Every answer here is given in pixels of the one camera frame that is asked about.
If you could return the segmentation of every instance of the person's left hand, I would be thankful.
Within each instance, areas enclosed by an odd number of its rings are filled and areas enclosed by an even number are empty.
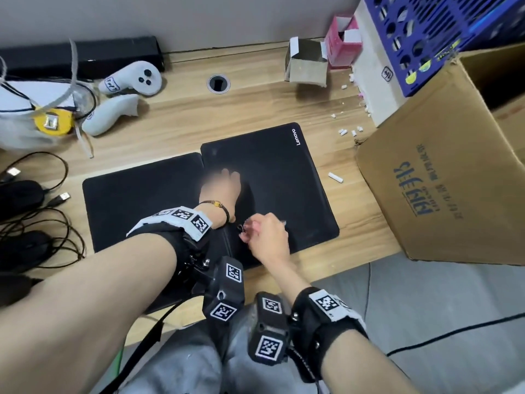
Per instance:
[[[240,194],[240,174],[234,171],[231,175],[227,169],[212,176],[200,190],[199,203],[203,201],[218,201],[226,207],[230,214],[229,222],[235,222],[235,203]],[[209,203],[201,204],[197,209],[204,211],[212,220],[213,228],[226,223],[226,213],[219,207]]]

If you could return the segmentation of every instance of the mouse pad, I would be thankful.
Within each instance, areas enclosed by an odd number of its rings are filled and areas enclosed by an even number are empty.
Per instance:
[[[212,232],[208,258],[228,255],[245,269],[259,265],[237,229],[254,213],[273,212],[286,221],[292,253],[338,236],[336,219],[298,124],[206,143],[201,153],[86,179],[82,187],[95,252],[124,240],[141,218],[174,206],[195,207],[205,176],[223,168],[241,174],[237,223]],[[170,282],[147,312],[178,299],[178,288]]]

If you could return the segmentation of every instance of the game controller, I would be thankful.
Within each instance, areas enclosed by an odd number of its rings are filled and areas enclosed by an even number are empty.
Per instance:
[[[119,95],[109,98],[98,105],[95,110],[84,120],[82,130],[95,137],[108,131],[123,114],[138,116],[138,94]]]
[[[159,70],[149,62],[137,61],[113,73],[102,80],[99,90],[106,95],[116,94],[133,88],[142,95],[155,95],[161,90],[162,76]]]

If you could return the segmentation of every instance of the pink object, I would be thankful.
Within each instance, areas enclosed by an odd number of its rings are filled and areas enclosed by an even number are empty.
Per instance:
[[[325,38],[326,53],[330,67],[347,69],[363,48],[355,17],[336,15]]]

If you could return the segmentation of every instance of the white debris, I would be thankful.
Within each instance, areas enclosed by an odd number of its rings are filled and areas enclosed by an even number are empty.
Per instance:
[[[328,173],[328,177],[333,178],[339,183],[343,182],[343,178],[339,177],[338,175],[335,175],[334,173]]]

